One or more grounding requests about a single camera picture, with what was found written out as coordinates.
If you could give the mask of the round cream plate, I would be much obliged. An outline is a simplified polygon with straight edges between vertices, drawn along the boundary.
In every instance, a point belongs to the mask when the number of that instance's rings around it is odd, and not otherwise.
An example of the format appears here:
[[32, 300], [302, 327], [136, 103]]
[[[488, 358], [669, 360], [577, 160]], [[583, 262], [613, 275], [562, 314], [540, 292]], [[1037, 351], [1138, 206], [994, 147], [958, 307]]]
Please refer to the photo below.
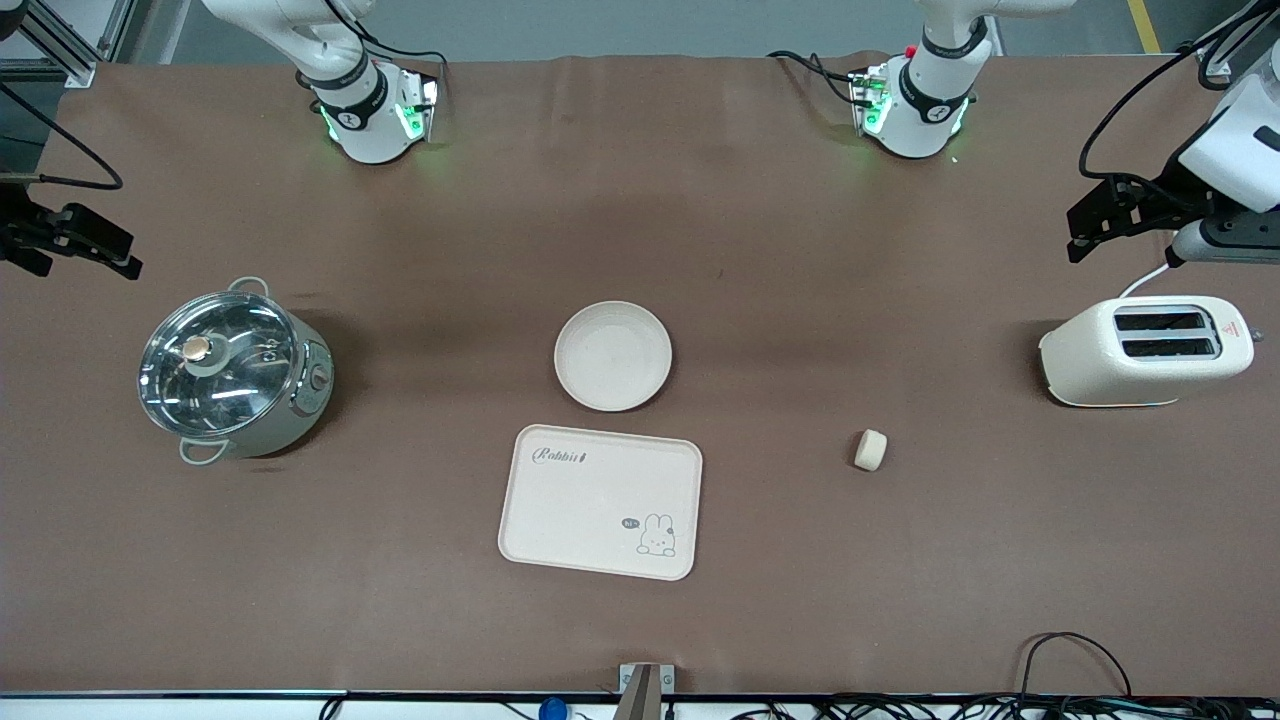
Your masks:
[[552, 359], [561, 387], [575, 402], [600, 413], [626, 413], [666, 386], [675, 343], [654, 313], [611, 300], [575, 313], [559, 331]]

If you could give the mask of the white two-slot toaster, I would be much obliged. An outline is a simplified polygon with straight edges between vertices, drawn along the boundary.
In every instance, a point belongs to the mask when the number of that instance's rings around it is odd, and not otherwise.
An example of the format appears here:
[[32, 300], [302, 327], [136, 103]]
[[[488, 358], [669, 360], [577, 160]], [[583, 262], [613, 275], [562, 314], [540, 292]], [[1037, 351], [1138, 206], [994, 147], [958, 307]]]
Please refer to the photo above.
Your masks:
[[1242, 374], [1254, 338], [1240, 310], [1204, 295], [1098, 302], [1038, 343], [1048, 392], [1074, 407], [1158, 407]]

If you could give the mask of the glass pot lid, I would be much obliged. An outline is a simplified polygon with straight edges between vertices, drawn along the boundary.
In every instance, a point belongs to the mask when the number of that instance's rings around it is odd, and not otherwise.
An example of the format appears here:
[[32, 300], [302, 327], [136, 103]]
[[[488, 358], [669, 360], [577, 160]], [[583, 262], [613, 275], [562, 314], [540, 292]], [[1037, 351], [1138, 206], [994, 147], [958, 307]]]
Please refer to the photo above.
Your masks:
[[234, 433], [284, 395], [298, 345], [292, 320], [270, 299], [243, 290], [206, 293], [178, 307], [145, 345], [141, 406], [175, 436]]

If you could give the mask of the green electric cooking pot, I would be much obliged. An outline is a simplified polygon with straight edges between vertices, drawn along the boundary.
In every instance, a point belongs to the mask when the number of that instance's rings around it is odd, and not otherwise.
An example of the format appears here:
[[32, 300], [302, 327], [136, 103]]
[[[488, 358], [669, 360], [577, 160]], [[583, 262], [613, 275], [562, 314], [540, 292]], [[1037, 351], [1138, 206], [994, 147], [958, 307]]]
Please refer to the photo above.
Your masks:
[[227, 290], [260, 293], [274, 301], [292, 320], [300, 345], [294, 356], [293, 378], [264, 418], [234, 433], [211, 439], [192, 439], [166, 430], [177, 437], [180, 459], [196, 468], [228, 459], [268, 456], [293, 445], [314, 428], [325, 411], [335, 379], [329, 343], [308, 323], [284, 309], [271, 296], [265, 281], [253, 275], [241, 277], [223, 291]]

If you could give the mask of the brown table cover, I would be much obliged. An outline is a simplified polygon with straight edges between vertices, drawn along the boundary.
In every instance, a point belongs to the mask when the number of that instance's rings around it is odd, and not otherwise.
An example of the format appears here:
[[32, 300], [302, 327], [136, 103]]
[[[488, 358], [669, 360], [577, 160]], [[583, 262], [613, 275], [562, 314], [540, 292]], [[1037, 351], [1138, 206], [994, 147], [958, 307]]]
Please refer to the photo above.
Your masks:
[[[456, 63], [434, 136], [349, 161], [285, 67], [106, 67], [58, 119], [123, 190], [136, 282], [0, 268], [0, 689], [1007, 691], [1079, 632], [1140, 694], [1280, 696], [1280, 268], [1187, 265], [1263, 332], [1166, 407], [1061, 407], [1036, 346], [1161, 260], [1068, 261], [1085, 136], [1149, 56], [998, 58], [943, 156], [854, 135], [780, 61]], [[332, 351], [314, 428], [191, 466], [145, 343], [241, 277]], [[641, 407], [553, 368], [620, 300], [675, 343]], [[678, 582], [511, 562], [516, 436], [703, 455]], [[851, 462], [864, 429], [877, 471]]]

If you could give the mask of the cream rabbit print tray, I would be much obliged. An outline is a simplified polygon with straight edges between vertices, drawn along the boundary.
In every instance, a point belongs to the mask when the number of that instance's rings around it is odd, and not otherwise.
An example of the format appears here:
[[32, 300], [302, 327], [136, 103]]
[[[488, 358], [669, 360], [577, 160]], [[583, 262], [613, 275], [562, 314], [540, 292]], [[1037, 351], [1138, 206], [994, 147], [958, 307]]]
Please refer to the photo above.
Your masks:
[[682, 580], [696, 557], [703, 465], [686, 439], [526, 427], [498, 548], [511, 562]]

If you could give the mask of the aluminium frame profile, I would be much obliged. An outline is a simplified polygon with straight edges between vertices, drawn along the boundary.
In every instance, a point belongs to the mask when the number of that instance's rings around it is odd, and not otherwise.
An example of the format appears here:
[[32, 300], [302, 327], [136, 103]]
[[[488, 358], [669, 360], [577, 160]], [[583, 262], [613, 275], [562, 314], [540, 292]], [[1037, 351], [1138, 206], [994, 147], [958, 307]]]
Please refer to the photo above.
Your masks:
[[0, 79], [88, 88], [99, 65], [125, 58], [143, 0], [0, 0]]

